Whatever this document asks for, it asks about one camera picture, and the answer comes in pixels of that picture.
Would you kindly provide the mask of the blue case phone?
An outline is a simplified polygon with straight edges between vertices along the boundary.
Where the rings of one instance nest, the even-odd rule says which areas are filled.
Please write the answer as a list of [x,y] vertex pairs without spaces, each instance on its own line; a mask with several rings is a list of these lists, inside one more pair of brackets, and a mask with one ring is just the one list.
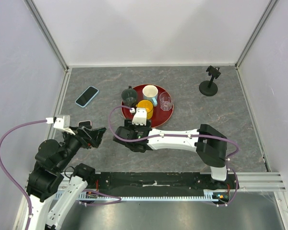
[[94,86],[89,86],[76,100],[75,103],[81,108],[85,108],[99,93]]

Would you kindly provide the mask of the black round-base phone stand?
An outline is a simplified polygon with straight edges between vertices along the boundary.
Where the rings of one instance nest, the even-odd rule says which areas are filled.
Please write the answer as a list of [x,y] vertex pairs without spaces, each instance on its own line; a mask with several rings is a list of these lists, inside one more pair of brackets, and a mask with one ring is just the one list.
[[220,67],[213,67],[209,66],[206,69],[206,72],[208,73],[208,76],[211,76],[211,79],[208,81],[203,81],[199,85],[199,91],[205,96],[214,96],[218,92],[218,87],[214,83],[214,80],[217,79],[220,75],[221,72],[219,71]]

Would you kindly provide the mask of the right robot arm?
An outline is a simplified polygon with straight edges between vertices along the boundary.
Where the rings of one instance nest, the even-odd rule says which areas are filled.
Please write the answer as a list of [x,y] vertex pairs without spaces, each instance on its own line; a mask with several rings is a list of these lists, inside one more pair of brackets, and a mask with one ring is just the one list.
[[210,167],[210,183],[222,188],[228,182],[226,167],[227,137],[207,124],[199,129],[185,131],[164,131],[151,128],[151,121],[145,125],[134,125],[125,119],[124,125],[116,129],[113,141],[133,152],[175,149],[195,152]]

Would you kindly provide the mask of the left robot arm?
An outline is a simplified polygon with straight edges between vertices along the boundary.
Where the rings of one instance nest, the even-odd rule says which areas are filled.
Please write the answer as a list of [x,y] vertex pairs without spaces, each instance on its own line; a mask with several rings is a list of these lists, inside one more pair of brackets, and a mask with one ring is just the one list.
[[64,179],[62,172],[81,148],[98,148],[106,128],[91,126],[68,127],[63,131],[63,143],[54,139],[42,142],[35,156],[35,166],[29,175],[27,194],[31,200],[29,230],[59,230],[79,195],[96,183],[95,169],[81,163],[74,168],[69,183],[54,207],[51,207]]

